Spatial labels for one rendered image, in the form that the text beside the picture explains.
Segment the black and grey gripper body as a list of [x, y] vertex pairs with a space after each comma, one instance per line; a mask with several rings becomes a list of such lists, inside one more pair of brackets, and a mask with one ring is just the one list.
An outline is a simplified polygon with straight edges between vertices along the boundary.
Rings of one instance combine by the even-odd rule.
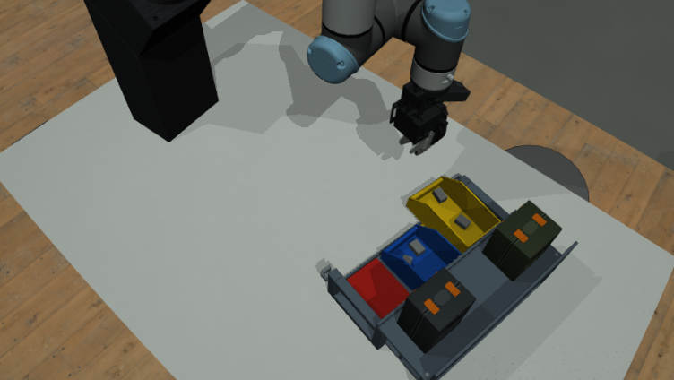
[[[423, 141], [428, 137], [430, 131], [441, 125], [442, 117], [445, 120], [447, 119], [446, 105], [434, 100], [437, 97], [444, 96], [449, 91], [450, 86], [440, 91], [429, 91], [420, 88], [410, 77], [410, 82], [402, 87], [401, 102], [398, 100], [392, 105], [389, 123], [394, 122], [393, 126], [414, 145]], [[409, 95], [408, 104], [407, 94]], [[395, 109], [396, 113], [393, 117]]]

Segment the blue bin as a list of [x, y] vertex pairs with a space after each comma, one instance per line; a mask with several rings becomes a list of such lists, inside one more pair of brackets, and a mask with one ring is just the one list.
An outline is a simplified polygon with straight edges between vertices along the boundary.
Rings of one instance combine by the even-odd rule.
[[[419, 256], [409, 248], [410, 242], [415, 239], [426, 248]], [[460, 254], [437, 230], [416, 224], [386, 248], [382, 261], [414, 291]], [[403, 259], [403, 255], [412, 257], [410, 265]]]

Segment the yellow bin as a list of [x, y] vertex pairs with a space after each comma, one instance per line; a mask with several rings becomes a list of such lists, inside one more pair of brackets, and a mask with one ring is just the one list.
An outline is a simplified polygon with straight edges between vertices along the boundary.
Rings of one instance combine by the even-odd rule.
[[[439, 187], [448, 197], [442, 203], [432, 195]], [[437, 230], [461, 253], [501, 221], [463, 182], [443, 176], [413, 195], [408, 209], [425, 227]], [[471, 221], [466, 230], [454, 223], [460, 214]]]

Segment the black case with orange latches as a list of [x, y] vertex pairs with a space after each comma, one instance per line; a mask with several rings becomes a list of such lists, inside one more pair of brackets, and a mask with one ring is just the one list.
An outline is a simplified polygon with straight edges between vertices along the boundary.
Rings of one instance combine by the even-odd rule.
[[529, 200], [496, 227], [482, 254], [514, 281], [547, 250], [561, 230]]
[[397, 324], [426, 354], [461, 322], [475, 300], [443, 267], [406, 298]]

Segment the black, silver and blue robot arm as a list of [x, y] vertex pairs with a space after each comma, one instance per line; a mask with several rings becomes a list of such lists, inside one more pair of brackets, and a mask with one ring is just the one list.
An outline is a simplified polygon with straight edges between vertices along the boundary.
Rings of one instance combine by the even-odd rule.
[[466, 0], [323, 0], [307, 61], [320, 79], [342, 83], [395, 37], [415, 46], [410, 76], [420, 88], [451, 85], [435, 102], [465, 101], [471, 92], [454, 74], [470, 17]]

